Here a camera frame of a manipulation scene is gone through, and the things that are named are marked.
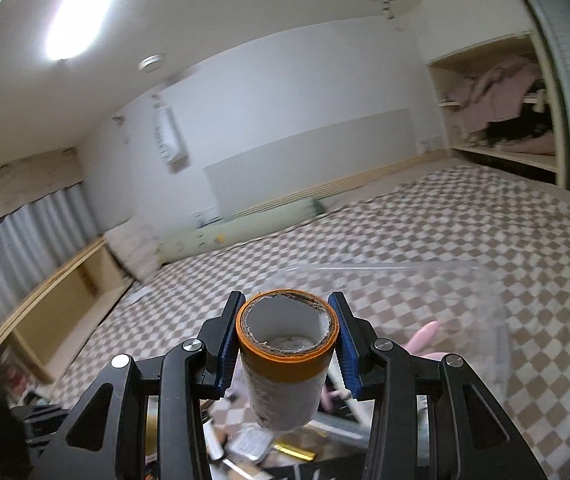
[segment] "metal screw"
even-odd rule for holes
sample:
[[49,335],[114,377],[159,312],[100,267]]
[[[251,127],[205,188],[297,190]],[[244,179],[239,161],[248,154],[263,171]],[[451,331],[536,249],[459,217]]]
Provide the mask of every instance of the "metal screw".
[[126,354],[118,354],[112,357],[112,366],[114,368],[123,368],[130,362],[130,356]]
[[201,346],[203,346],[203,343],[201,343],[200,339],[188,339],[183,342],[183,350],[188,352],[196,352],[201,349]]
[[445,362],[451,367],[460,368],[465,361],[463,361],[463,358],[460,355],[449,354],[445,357]]
[[374,348],[376,350],[380,350],[381,352],[387,352],[394,347],[394,343],[391,339],[387,339],[386,337],[379,337],[374,341]]

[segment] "ceiling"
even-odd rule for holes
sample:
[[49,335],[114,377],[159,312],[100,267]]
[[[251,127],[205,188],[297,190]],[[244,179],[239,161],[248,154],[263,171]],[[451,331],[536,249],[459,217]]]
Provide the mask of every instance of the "ceiling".
[[[381,13],[374,0],[113,0],[90,48],[73,59],[44,55],[61,0],[0,4],[0,164],[74,146],[144,91],[233,46],[281,30]],[[402,14],[421,0],[396,0]],[[155,72],[144,57],[164,53]]]

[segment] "beige pillow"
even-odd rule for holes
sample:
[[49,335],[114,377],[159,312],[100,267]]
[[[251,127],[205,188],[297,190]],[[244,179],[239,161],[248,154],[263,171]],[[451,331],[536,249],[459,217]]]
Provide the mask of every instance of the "beige pillow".
[[105,233],[107,245],[139,282],[149,283],[159,271],[158,239],[147,222],[133,217]]

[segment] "bed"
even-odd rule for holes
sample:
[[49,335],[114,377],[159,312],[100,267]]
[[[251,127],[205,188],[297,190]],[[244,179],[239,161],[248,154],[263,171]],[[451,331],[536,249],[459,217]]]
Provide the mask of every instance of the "bed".
[[[561,194],[566,202],[555,190],[482,166],[441,166],[418,178],[392,177],[398,187],[383,196],[350,202],[362,198],[356,190],[312,221],[164,267],[149,295],[128,306],[132,291],[95,330],[54,385],[53,401],[72,406],[115,354],[164,354],[217,316],[231,290],[254,294],[284,267],[476,260],[492,271],[507,310],[506,410],[545,473],[568,478],[570,194]],[[367,304],[356,311],[385,333],[386,321]],[[234,433],[253,414],[245,399],[222,400],[215,420]]]

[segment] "gray curtain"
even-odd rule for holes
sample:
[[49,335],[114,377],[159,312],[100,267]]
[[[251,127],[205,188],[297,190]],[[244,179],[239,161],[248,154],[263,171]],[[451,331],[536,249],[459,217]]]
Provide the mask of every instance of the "gray curtain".
[[36,286],[98,236],[81,184],[0,219],[0,323]]

